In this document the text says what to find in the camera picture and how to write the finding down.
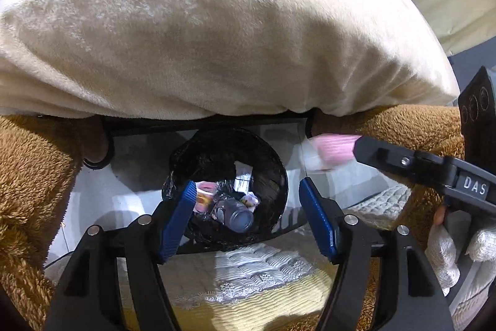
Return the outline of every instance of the black trash can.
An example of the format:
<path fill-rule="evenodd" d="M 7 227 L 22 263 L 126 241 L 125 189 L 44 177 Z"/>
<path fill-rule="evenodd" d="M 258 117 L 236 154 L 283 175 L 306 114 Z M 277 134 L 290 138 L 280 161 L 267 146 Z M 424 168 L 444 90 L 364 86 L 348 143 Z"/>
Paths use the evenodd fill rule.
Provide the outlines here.
<path fill-rule="evenodd" d="M 253 167 L 250 191 L 260 200 L 254 223 L 246 233 L 235 233 L 216 220 L 192 214 L 185 236 L 202 246 L 229 251 L 270 238 L 288 198 L 286 168 L 275 150 L 262 138 L 240 128 L 200 130 L 170 156 L 170 175 L 163 199 L 179 196 L 187 181 L 234 183 L 235 161 Z"/>

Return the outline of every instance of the glove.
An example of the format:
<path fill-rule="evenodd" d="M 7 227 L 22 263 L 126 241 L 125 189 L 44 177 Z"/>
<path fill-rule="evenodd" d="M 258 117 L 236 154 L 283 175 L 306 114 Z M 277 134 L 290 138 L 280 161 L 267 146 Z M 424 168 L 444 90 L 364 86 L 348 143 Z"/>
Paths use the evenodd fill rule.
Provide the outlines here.
<path fill-rule="evenodd" d="M 436 212 L 427 242 L 426 256 L 446 296 L 458 278 L 455 243 L 442 224 L 445 208 Z M 496 276 L 496 222 L 487 221 L 472 237 L 467 253 L 472 261 L 481 262 L 479 270 L 461 303 L 456 307 L 453 324 L 461 331 L 473 320 L 488 298 L 489 286 Z"/>

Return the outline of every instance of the clear plastic bottle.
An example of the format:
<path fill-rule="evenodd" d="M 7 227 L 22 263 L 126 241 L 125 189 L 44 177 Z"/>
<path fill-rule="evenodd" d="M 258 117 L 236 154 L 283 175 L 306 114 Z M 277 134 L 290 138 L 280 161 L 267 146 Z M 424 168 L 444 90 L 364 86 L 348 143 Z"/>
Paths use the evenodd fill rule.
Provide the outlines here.
<path fill-rule="evenodd" d="M 212 217 L 236 233 L 245 233 L 253 224 L 253 213 L 234 198 L 215 204 Z"/>

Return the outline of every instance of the pillow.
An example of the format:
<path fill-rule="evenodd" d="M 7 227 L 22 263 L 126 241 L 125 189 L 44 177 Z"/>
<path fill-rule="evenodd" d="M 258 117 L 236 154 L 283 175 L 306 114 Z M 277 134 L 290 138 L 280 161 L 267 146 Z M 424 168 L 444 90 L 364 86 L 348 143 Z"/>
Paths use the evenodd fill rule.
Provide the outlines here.
<path fill-rule="evenodd" d="M 0 0 L 0 106 L 197 119 L 445 105 L 411 0 Z"/>

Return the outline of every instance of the camera lens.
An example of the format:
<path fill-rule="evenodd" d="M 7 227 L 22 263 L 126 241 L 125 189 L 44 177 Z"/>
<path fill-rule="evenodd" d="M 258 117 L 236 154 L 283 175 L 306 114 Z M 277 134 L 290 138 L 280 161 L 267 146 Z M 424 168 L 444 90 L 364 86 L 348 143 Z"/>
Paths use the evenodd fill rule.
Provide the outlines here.
<path fill-rule="evenodd" d="M 470 113 L 470 118 L 472 118 L 472 121 L 475 121 L 479 116 L 479 105 L 477 104 L 477 99 L 475 98 L 475 96 L 472 96 L 470 98 L 468 111 Z"/>
<path fill-rule="evenodd" d="M 462 122 L 466 124 L 468 120 L 468 113 L 467 113 L 467 108 L 465 106 L 462 107 L 461 116 L 462 116 Z"/>
<path fill-rule="evenodd" d="M 489 107 L 489 95 L 485 87 L 480 89 L 480 107 L 484 111 L 486 111 Z"/>

